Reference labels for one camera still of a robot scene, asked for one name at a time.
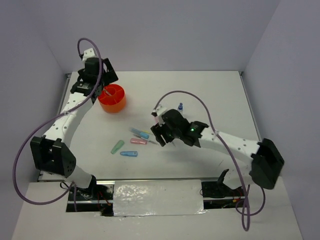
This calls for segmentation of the blue highlighter marker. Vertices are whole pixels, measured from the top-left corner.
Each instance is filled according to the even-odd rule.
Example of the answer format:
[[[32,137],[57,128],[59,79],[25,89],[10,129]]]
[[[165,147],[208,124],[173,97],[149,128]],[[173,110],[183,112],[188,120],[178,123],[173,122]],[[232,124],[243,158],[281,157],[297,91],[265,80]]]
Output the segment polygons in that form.
[[[136,129],[136,128],[133,128],[133,127],[130,127],[130,128],[129,128],[129,131],[130,131],[131,133],[133,133],[133,134],[141,137],[141,138],[144,138],[144,139],[149,139],[149,137],[150,137],[148,133],[143,132],[143,131],[141,131],[141,130],[139,130],[139,129]]]

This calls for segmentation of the pink transparent cap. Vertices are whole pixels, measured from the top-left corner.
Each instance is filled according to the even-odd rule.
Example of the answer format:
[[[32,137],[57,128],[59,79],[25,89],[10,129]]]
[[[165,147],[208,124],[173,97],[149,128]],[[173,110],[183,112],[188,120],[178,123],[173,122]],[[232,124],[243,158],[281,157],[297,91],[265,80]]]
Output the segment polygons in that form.
[[[135,144],[135,145],[147,145],[148,144],[148,142],[146,140],[140,139],[140,138],[131,138],[130,143]]]

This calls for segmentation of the blue transparent cap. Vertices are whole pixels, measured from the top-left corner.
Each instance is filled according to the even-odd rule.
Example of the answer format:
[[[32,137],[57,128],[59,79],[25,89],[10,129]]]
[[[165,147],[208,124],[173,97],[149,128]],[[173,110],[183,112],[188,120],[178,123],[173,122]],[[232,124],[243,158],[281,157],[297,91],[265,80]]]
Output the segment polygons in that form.
[[[121,156],[126,156],[126,157],[137,157],[138,152],[137,151],[121,151],[120,152]]]

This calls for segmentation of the green transparent cap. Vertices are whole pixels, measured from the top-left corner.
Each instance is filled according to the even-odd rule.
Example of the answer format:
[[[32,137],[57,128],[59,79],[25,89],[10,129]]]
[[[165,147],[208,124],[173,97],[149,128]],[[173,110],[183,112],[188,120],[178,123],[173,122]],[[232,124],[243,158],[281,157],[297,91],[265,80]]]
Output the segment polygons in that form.
[[[117,153],[123,146],[124,146],[125,142],[123,140],[119,140],[114,147],[112,148],[112,150],[110,151],[110,153],[112,155],[114,155],[115,153]]]

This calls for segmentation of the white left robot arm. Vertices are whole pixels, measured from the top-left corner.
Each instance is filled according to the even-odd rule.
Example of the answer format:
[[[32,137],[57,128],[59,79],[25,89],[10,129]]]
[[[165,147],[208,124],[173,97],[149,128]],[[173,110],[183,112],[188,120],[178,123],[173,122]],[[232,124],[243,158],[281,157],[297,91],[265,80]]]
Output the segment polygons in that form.
[[[63,108],[62,116],[41,137],[34,136],[30,148],[37,170],[58,175],[69,183],[75,183],[72,191],[91,200],[101,188],[96,177],[77,166],[77,160],[70,150],[74,133],[81,120],[102,93],[103,88],[119,78],[108,58],[98,60],[89,57],[84,68],[78,72],[77,81],[70,89],[70,95]]]

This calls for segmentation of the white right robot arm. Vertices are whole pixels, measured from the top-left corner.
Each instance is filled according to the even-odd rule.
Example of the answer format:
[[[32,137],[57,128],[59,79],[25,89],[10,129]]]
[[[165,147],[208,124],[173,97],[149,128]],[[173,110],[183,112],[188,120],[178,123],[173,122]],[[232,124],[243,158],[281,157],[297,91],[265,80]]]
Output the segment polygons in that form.
[[[232,154],[237,163],[244,163],[243,167],[222,172],[217,184],[221,195],[228,196],[242,185],[255,184],[267,190],[275,188],[285,161],[272,140],[254,141],[212,130],[206,123],[188,122],[177,110],[162,106],[151,114],[156,119],[151,131],[162,147],[179,139],[190,147]]]

